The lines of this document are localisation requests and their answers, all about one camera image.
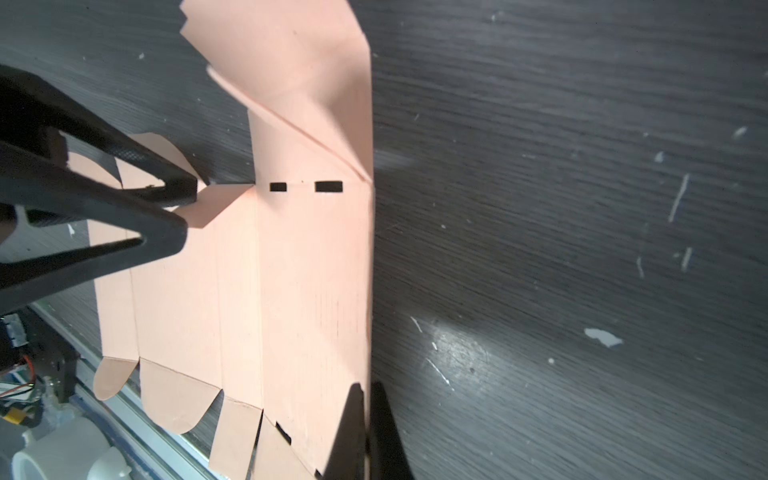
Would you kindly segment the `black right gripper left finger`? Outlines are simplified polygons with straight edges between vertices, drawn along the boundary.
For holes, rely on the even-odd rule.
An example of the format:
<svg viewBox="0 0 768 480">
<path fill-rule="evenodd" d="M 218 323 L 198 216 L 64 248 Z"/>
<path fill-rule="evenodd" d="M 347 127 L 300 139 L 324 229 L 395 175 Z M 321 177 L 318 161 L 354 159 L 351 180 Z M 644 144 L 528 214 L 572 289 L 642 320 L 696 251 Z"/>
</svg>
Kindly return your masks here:
<svg viewBox="0 0 768 480">
<path fill-rule="evenodd" d="M 364 392 L 352 384 L 338 425 L 324 480 L 360 480 L 365 478 L 366 423 Z"/>
</svg>

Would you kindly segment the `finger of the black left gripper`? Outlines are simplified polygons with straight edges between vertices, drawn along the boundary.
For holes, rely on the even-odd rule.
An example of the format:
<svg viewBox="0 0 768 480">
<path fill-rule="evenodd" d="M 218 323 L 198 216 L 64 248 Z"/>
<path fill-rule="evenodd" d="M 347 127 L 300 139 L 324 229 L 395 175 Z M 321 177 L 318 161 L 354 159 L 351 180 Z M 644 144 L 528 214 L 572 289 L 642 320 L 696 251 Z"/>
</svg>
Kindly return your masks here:
<svg viewBox="0 0 768 480">
<path fill-rule="evenodd" d="M 1 145 L 1 201 L 7 205 L 93 220 L 135 237 L 1 266 L 1 311 L 8 313 L 81 283 L 179 253 L 188 224 L 170 207 L 189 200 L 189 174 L 132 139 L 108 153 L 164 185 L 119 190 L 16 146 Z"/>
<path fill-rule="evenodd" d="M 54 158 L 48 134 L 57 131 L 123 160 L 164 182 L 162 187 L 129 189 L 160 207 L 197 199 L 197 179 L 133 140 L 92 111 L 30 72 L 1 67 L 1 141 L 47 160 Z"/>
</svg>

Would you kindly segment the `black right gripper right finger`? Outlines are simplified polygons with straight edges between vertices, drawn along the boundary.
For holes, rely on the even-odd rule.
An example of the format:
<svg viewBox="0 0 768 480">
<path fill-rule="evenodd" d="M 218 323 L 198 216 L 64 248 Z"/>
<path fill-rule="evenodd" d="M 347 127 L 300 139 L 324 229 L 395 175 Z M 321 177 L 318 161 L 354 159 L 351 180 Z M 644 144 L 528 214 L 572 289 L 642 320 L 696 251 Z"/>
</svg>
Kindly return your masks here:
<svg viewBox="0 0 768 480">
<path fill-rule="evenodd" d="M 374 382 L 370 393 L 370 478 L 414 480 L 383 384 Z"/>
</svg>

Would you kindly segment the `peach cardboard box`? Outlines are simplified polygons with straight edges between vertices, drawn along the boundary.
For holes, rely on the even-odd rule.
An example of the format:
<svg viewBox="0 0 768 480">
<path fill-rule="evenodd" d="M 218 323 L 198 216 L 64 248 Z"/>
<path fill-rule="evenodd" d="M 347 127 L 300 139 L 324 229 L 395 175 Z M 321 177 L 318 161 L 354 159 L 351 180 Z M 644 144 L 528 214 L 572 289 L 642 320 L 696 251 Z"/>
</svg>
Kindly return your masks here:
<svg viewBox="0 0 768 480">
<path fill-rule="evenodd" d="M 95 282 L 92 391 L 140 378 L 145 414 L 195 427 L 230 479 L 325 475 L 352 386 L 371 378 L 371 52 L 345 1 L 185 1 L 182 34 L 247 109 L 253 183 L 204 185 L 183 250 Z"/>
</svg>

